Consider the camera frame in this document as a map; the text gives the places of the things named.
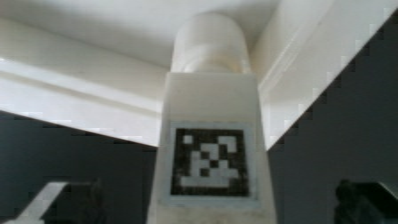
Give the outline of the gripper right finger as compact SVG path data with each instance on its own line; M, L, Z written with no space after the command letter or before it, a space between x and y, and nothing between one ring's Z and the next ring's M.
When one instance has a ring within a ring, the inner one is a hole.
M334 224L398 224L398 185L340 181Z

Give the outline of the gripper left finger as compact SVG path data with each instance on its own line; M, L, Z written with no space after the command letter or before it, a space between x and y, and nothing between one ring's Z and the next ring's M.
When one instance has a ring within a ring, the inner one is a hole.
M102 180L50 182L18 216L0 224L107 224Z

